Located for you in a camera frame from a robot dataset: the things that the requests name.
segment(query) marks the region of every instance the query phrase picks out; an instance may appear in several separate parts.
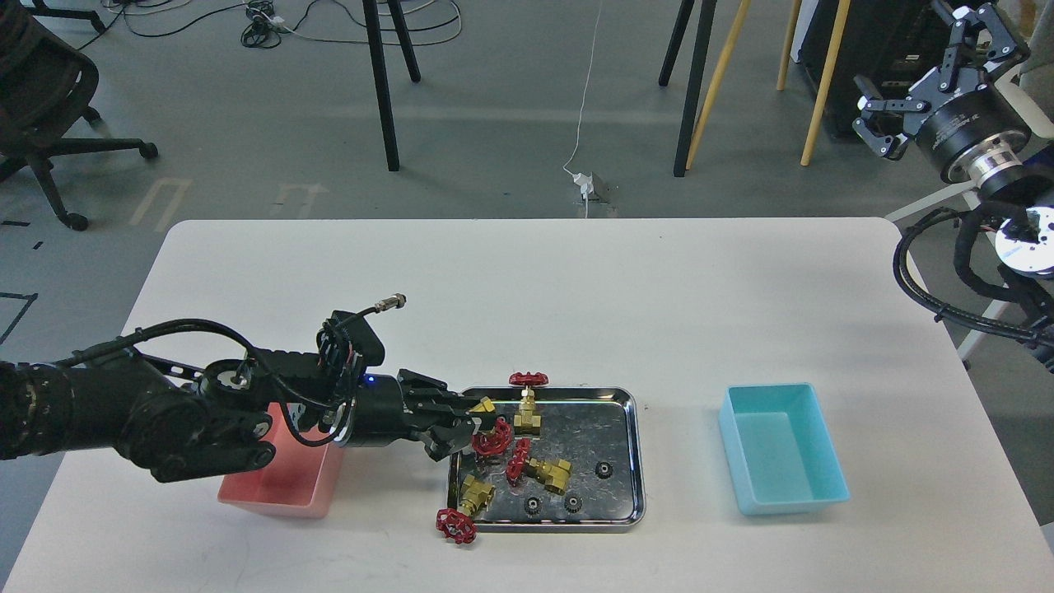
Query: red handwheel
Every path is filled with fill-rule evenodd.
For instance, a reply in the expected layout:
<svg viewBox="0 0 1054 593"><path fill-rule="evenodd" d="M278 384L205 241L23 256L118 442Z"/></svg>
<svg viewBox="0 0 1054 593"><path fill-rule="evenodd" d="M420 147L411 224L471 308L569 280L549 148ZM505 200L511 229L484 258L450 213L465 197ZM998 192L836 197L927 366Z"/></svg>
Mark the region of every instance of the red handwheel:
<svg viewBox="0 0 1054 593"><path fill-rule="evenodd" d="M512 444L512 427L502 417L494 422L493 432L472 435L472 450L483 457L501 455L510 444Z"/></svg>
<svg viewBox="0 0 1054 593"><path fill-rule="evenodd" d="M472 518L454 509L443 509L435 514L435 529L457 545L472 543L475 539L476 530Z"/></svg>
<svg viewBox="0 0 1054 593"><path fill-rule="evenodd" d="M510 486L515 486L516 481L520 480L520 475L523 474L524 464L527 463L529 456L530 439L520 439L516 441L516 449L512 452L512 459L509 460L508 467L505 468L505 479L509 481Z"/></svg>
<svg viewBox="0 0 1054 593"><path fill-rule="evenodd" d="M548 384L549 377L544 373L513 373L509 376L509 386L539 388Z"/></svg>

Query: red plastic bin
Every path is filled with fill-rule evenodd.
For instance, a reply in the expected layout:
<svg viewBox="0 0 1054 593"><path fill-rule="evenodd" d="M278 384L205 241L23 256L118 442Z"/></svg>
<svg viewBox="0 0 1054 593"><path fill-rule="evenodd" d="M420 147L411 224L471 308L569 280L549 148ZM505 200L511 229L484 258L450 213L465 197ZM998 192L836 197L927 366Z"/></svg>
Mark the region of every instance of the red plastic bin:
<svg viewBox="0 0 1054 593"><path fill-rule="evenodd" d="M275 447L274 459L261 470L223 477L217 500L261 515L318 519L329 513L344 448L335 444L305 447L293 438L281 421L279 404L268 412L276 419L264 437ZM325 435L312 431L308 438Z"/></svg>

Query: black table leg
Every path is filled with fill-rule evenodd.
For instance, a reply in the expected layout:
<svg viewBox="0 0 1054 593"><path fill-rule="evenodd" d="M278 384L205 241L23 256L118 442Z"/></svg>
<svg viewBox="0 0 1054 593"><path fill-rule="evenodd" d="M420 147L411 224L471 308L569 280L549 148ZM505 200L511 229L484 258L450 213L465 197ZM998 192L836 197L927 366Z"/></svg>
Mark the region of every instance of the black table leg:
<svg viewBox="0 0 1054 593"><path fill-rule="evenodd" d="M688 164L688 147L691 145L691 132L696 125L699 94L703 88L703 70L706 67L706 51L710 44L716 7L717 0L703 0L699 8L699 32L696 33L696 47L691 53L691 67L688 71L688 94L684 98L681 133L677 140L677 154L674 156L675 177L683 177Z"/></svg>
<svg viewBox="0 0 1054 593"><path fill-rule="evenodd" d="M421 82L421 70L417 68L417 57L413 55L413 43L410 42L410 31L406 27L406 18L403 16L403 4L399 0L388 0L388 11L392 14L392 24L395 26L395 35L398 35L398 44L403 47L410 80Z"/></svg>
<svg viewBox="0 0 1054 593"><path fill-rule="evenodd" d="M684 41L684 31L688 28L688 18L691 17L691 8L696 5L696 0L681 0L681 9L677 13L677 22L674 23L674 34L669 36L669 46L666 47L666 59L662 62L662 72L659 73L659 85L669 84L669 75L674 72L674 63L677 62L677 54L681 51L681 42Z"/></svg>
<svg viewBox="0 0 1054 593"><path fill-rule="evenodd" d="M398 146L395 143L395 118L392 116L392 98L388 91L388 70L385 67L385 46L380 38L380 17L376 0L363 0L366 16L366 38L370 43L370 61L373 62L373 85L377 88L377 107L380 111L380 132L385 137L385 155L388 170L398 171Z"/></svg>

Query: black gear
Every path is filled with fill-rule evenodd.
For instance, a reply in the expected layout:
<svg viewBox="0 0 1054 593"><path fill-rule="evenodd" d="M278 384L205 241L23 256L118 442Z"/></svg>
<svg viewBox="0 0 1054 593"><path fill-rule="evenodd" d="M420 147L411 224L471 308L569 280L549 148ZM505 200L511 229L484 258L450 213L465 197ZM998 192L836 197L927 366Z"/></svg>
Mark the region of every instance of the black gear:
<svg viewBox="0 0 1054 593"><path fill-rule="evenodd" d="M582 497L574 493L567 493L564 497L564 509L567 509L568 513L578 513L582 510Z"/></svg>
<svg viewBox="0 0 1054 593"><path fill-rule="evenodd" d="M542 512L542 500L536 496L532 496L527 500L524 500L524 511L526 511L528 515L538 515Z"/></svg>
<svg viewBox="0 0 1054 593"><path fill-rule="evenodd" d="M614 474L614 468L612 468L607 461L601 461L597 463L597 468L593 472L597 474L598 478L606 480L611 477L611 474Z"/></svg>

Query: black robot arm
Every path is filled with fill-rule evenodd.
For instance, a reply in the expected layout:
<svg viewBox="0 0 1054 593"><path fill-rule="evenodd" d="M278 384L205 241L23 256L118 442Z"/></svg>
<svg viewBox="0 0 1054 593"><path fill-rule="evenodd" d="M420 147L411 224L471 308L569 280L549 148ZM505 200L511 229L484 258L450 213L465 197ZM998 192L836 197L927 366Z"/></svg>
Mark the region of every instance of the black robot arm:
<svg viewBox="0 0 1054 593"><path fill-rule="evenodd" d="M405 370L394 378L368 373L385 352L366 316L405 302L395 295L358 314L334 312L317 353L257 349L214 322L176 320L52 364L0 362L0 458L112 447L171 482L264 468L275 450L262 439L278 421L305 447L409 439L440 460L496 418L441 381ZM227 336L246 357L200 370L135 348L184 332ZM272 403L280 419L268 414ZM309 439L312 429L328 436Z"/></svg>
<svg viewBox="0 0 1054 593"><path fill-rule="evenodd" d="M972 181L981 203L969 212L938 209L909 228L897 245L894 275L936 320L1016 340L1054 372L1054 299L1036 281L1054 278L1054 174L1018 158L1032 130L995 85L1030 51L992 3L976 11L953 11L942 0L932 5L950 27L941 63L902 98L884 98L871 80L857 76L863 96L853 126L876 154L892 160L914 141L941 180ZM909 245L945 221L959 225L953 259L958 277L985 298L1018 305L1023 324L954 308L912 278ZM982 233L994 234L1000 283L983 279L972 266L973 248Z"/></svg>

